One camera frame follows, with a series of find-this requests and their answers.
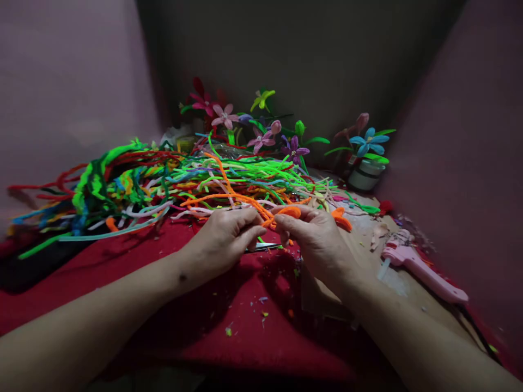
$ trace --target forearm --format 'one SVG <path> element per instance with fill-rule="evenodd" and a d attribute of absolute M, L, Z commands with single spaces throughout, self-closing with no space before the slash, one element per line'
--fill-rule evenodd
<path fill-rule="evenodd" d="M 411 391 L 520 390 L 521 384 L 477 347 L 412 307 L 374 277 L 345 279 L 335 293 Z"/>
<path fill-rule="evenodd" d="M 177 256 L 169 257 L 0 338 L 2 386 L 71 390 L 88 383 L 148 317 L 184 292 Z"/>

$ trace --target wall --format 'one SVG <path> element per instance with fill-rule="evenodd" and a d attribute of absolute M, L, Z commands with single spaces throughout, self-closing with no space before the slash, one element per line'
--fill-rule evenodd
<path fill-rule="evenodd" d="M 446 13 L 461 2 L 138 4 L 172 111 L 199 76 L 237 111 L 251 107 L 256 90 L 274 89 L 279 114 L 295 113 L 306 137 L 330 138 L 364 111 L 371 124 L 387 124 L 433 53 L 435 29 L 445 30 Z M 331 148 L 316 144 L 313 154 Z"/>
<path fill-rule="evenodd" d="M 4 0 L 0 53 L 1 189 L 163 128 L 133 2 Z M 1 191 L 0 231 L 27 210 Z"/>
<path fill-rule="evenodd" d="M 398 121 L 379 189 L 523 364 L 523 3 L 468 2 Z"/>

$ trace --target white container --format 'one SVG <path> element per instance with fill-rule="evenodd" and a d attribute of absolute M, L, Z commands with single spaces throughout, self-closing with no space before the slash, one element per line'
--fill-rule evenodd
<path fill-rule="evenodd" d="M 349 185 L 357 191 L 368 192 L 380 180 L 385 165 L 371 160 L 363 160 L 349 176 Z"/>

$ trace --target hand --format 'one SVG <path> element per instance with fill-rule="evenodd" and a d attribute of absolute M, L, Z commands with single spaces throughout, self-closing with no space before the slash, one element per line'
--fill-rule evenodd
<path fill-rule="evenodd" d="M 203 285 L 229 270 L 266 228 L 252 208 L 213 212 L 202 229 L 177 253 L 178 274 L 184 291 Z"/>
<path fill-rule="evenodd" d="M 310 273 L 321 280 L 329 289 L 335 290 L 340 284 L 356 283 L 361 268 L 354 260 L 334 218 L 324 210 L 315 210 L 304 205 L 295 205 L 301 211 L 300 219 L 288 215 L 275 215 L 276 231 L 282 245 L 289 237 L 297 240 L 303 261 Z M 276 214 L 285 206 L 272 209 Z"/>

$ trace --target glue gun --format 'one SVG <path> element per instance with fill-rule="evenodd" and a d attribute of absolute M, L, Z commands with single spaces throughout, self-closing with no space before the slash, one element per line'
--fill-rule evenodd
<path fill-rule="evenodd" d="M 404 265 L 444 301 L 449 303 L 467 303 L 469 297 L 465 291 L 451 285 L 425 264 L 418 253 L 408 245 L 409 238 L 410 233 L 405 229 L 401 229 L 387 241 L 381 253 L 381 256 L 385 259 L 384 267 L 386 268 L 389 263 L 395 266 Z"/>

